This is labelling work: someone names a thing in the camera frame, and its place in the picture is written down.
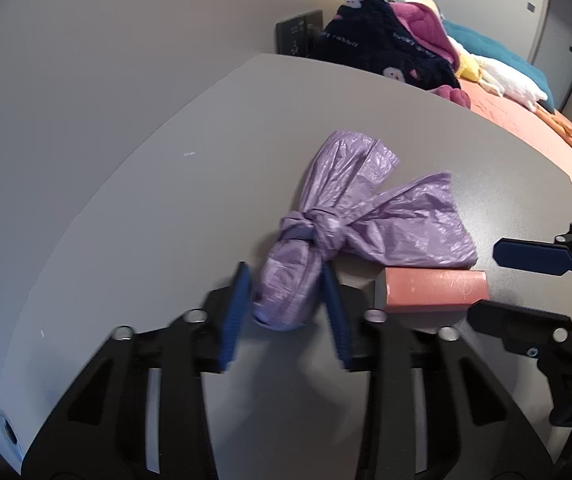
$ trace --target gray table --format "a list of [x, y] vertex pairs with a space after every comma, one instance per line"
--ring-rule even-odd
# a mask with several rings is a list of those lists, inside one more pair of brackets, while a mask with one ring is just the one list
[[[572, 186], [505, 130], [437, 96], [370, 73], [262, 55], [208, 89], [144, 142], [74, 219], [31, 291], [10, 343], [0, 410], [26, 449], [110, 330], [166, 325], [199, 306], [238, 260], [257, 266], [301, 177], [336, 129], [380, 137], [400, 157], [384, 184], [450, 170], [461, 217], [492, 298], [572, 316], [572, 274], [498, 268], [502, 236], [551, 240], [572, 221]], [[377, 266], [343, 258], [360, 284]], [[534, 362], [455, 323], [493, 367], [553, 452], [550, 396]], [[352, 479], [365, 374], [337, 362], [323, 312], [273, 333], [248, 323], [237, 360], [205, 379], [220, 478]]]

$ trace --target navy blue blanket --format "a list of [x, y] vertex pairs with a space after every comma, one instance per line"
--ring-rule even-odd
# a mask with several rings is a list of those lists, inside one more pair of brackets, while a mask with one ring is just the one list
[[346, 0], [308, 57], [385, 75], [424, 90], [444, 84], [460, 88], [450, 63], [418, 44], [384, 0]]

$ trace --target teal pillow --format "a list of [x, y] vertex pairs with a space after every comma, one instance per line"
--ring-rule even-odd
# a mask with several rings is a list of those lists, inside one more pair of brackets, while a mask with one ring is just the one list
[[499, 43], [499, 41], [483, 36], [471, 28], [449, 22], [448, 20], [444, 20], [444, 28], [451, 38], [454, 38], [456, 41], [461, 43], [461, 46], [471, 54], [496, 59], [502, 63], [506, 63], [508, 66], [512, 66], [515, 70], [518, 70], [525, 76], [530, 77], [535, 84], [542, 89], [542, 91], [546, 92], [546, 95], [548, 96], [548, 100], [540, 101], [540, 105], [550, 113], [555, 113], [553, 92], [550, 91], [548, 80], [539, 68], [534, 67], [523, 57], [508, 50], [505, 46]]

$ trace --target gray door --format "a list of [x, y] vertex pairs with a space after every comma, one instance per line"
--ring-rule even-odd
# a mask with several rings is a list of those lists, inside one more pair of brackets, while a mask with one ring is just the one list
[[555, 106], [562, 109], [572, 90], [572, 0], [550, 0], [533, 64], [546, 74]]

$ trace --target blue gripper pad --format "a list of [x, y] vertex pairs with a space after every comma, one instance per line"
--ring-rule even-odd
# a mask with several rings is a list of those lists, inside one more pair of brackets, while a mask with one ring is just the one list
[[351, 324], [341, 303], [339, 282], [335, 276], [335, 271], [329, 264], [323, 264], [321, 291], [328, 319], [330, 320], [330, 327], [333, 331], [337, 358], [341, 361], [344, 368], [350, 369], [352, 363]]
[[241, 262], [237, 273], [230, 285], [230, 297], [227, 305], [226, 318], [221, 325], [221, 341], [219, 348], [219, 366], [226, 370], [235, 356], [235, 345], [242, 328], [243, 317], [250, 302], [251, 277], [248, 265]]
[[500, 267], [561, 276], [572, 270], [572, 254], [564, 245], [502, 238], [493, 247]]

